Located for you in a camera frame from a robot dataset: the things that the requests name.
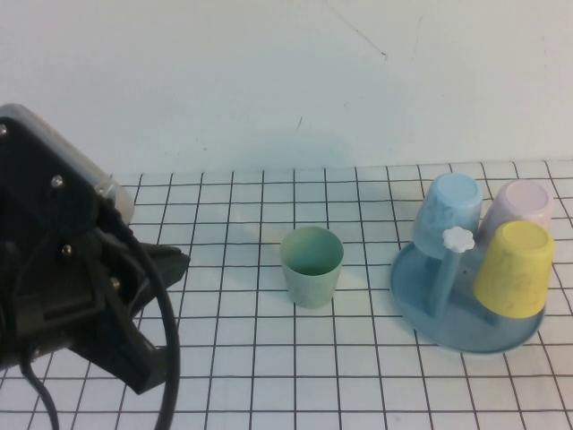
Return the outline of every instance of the white grid surface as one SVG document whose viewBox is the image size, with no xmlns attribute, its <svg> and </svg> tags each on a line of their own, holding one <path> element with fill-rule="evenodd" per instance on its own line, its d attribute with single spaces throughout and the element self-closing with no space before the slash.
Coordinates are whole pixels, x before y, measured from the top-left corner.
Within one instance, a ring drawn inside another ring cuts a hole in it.
<svg viewBox="0 0 573 430">
<path fill-rule="evenodd" d="M 558 199 L 547 316 L 523 347 L 446 351 L 398 314 L 389 268 L 434 177 L 464 172 L 492 194 L 535 178 Z M 191 256 L 169 292 L 182 344 L 174 430 L 572 430 L 573 161 L 228 174 L 115 176 L 136 201 L 141 241 Z M 288 299 L 278 243 L 295 227 L 333 230 L 345 265 L 331 305 Z M 164 344 L 156 303 L 136 324 Z M 163 386 L 142 396 L 68 351 L 33 365 L 63 429 L 153 428 Z M 0 428 L 48 429 L 17 369 L 0 380 Z"/>
</svg>

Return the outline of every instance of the light blue cup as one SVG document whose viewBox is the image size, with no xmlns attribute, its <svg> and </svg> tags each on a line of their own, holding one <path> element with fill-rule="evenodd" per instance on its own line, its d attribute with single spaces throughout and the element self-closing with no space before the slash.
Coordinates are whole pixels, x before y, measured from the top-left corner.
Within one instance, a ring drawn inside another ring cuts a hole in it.
<svg viewBox="0 0 573 430">
<path fill-rule="evenodd" d="M 459 226 L 475 236 L 482 199 L 482 188 L 470 176 L 448 173 L 436 177 L 412 227 L 414 245 L 432 258 L 443 259 L 443 232 Z"/>
<path fill-rule="evenodd" d="M 327 229 L 303 227 L 289 233 L 280 244 L 280 258 L 288 295 L 310 309 L 327 305 L 336 289 L 344 246 Z"/>
</svg>

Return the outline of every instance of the flower-shaped knob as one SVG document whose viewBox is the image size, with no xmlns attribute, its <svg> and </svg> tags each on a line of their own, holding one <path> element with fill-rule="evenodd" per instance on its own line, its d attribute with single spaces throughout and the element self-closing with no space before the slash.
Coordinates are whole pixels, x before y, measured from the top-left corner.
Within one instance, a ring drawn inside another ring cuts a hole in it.
<svg viewBox="0 0 573 430">
<path fill-rule="evenodd" d="M 442 235 L 444 239 L 444 246 L 450 251 L 462 254 L 474 248 L 474 235 L 469 230 L 464 230 L 461 227 L 454 227 L 444 230 Z"/>
</svg>

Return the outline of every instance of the cup stand base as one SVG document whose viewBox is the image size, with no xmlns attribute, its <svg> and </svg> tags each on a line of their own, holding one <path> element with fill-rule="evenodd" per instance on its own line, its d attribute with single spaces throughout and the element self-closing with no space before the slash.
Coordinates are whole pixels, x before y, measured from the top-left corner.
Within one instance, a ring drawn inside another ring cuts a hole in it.
<svg viewBox="0 0 573 430">
<path fill-rule="evenodd" d="M 428 312 L 428 296 L 440 261 L 406 246 L 392 265 L 390 291 L 404 319 L 438 345 L 474 354 L 493 354 L 518 347 L 539 329 L 545 309 L 528 318 L 507 318 L 485 308 L 473 285 L 482 256 L 466 253 L 442 315 Z"/>
</svg>

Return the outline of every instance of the cup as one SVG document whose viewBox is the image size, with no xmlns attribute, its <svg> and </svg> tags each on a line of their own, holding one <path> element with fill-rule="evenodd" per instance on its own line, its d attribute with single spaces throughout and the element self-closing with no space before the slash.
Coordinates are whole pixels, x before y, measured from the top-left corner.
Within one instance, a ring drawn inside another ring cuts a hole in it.
<svg viewBox="0 0 573 430">
<path fill-rule="evenodd" d="M 553 198 L 545 187 L 528 179 L 509 182 L 500 189 L 483 217 L 476 242 L 480 249 L 486 250 L 498 227 L 513 220 L 524 219 L 548 228 L 552 213 Z"/>
<path fill-rule="evenodd" d="M 414 245 L 430 257 L 443 259 L 443 232 L 458 226 L 475 234 L 482 199 L 482 188 L 470 176 L 448 173 L 436 177 L 412 227 Z"/>
<path fill-rule="evenodd" d="M 298 228 L 280 244 L 280 259 L 291 299 L 301 307 L 318 308 L 334 295 L 344 247 L 320 227 Z"/>
<path fill-rule="evenodd" d="M 475 298 L 501 316 L 538 314 L 547 298 L 553 249 L 550 233 L 533 222 L 502 224 L 475 278 Z"/>
</svg>

